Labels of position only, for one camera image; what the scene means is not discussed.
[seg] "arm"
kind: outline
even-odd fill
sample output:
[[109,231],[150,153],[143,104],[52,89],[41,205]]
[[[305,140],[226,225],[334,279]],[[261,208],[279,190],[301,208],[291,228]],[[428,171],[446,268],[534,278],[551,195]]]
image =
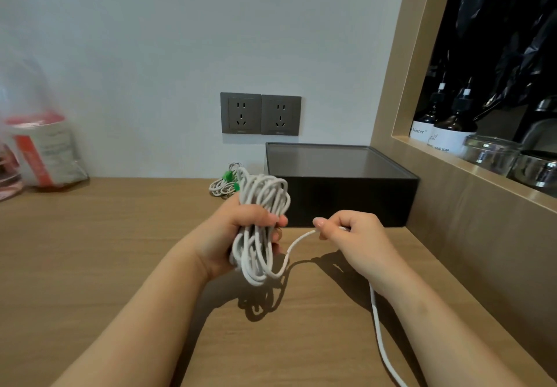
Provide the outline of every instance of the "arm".
[[314,224],[391,303],[429,386],[524,386],[405,263],[375,215],[340,211]]
[[[167,386],[205,284],[232,269],[227,249],[239,226],[286,225],[286,217],[227,200],[179,241],[134,297],[53,387]],[[278,242],[280,229],[273,240]]]

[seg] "wall socket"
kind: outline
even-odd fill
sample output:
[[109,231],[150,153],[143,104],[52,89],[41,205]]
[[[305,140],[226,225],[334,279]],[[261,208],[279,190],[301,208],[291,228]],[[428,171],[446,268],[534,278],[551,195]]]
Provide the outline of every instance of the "wall socket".
[[302,97],[291,95],[261,96],[261,133],[298,135]]
[[261,95],[222,92],[220,124],[224,134],[260,134]]

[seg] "hand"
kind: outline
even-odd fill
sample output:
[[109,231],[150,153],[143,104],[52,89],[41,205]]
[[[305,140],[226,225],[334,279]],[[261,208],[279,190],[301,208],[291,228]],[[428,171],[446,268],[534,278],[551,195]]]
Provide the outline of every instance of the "hand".
[[[319,238],[331,240],[350,265],[382,295],[397,274],[409,271],[386,236],[383,225],[373,214],[339,211],[328,220],[315,218],[314,226],[320,232]],[[350,232],[339,226],[349,227]]]
[[238,234],[240,226],[275,226],[271,239],[273,252],[279,252],[281,227],[286,226],[285,215],[276,216],[255,204],[240,205],[236,193],[228,198],[215,213],[184,237],[182,244],[195,251],[197,258],[207,271],[209,280],[217,278],[233,269],[228,260],[229,248]]

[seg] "wooden frame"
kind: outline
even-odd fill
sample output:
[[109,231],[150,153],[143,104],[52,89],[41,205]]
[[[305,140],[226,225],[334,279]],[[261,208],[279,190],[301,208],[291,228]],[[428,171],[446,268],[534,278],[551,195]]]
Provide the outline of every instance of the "wooden frame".
[[557,377],[557,199],[408,137],[447,0],[402,0],[371,145],[421,179],[407,227]]

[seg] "red stripe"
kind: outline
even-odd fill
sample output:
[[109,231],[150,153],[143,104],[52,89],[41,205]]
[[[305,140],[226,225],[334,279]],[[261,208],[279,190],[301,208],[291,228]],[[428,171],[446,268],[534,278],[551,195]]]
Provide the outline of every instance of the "red stripe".
[[19,151],[21,151],[26,162],[29,163],[31,170],[35,174],[39,186],[52,186],[52,179],[50,178],[50,175],[45,168],[45,164],[42,162],[41,156],[35,148],[31,137],[26,135],[14,135],[13,138],[16,141]]

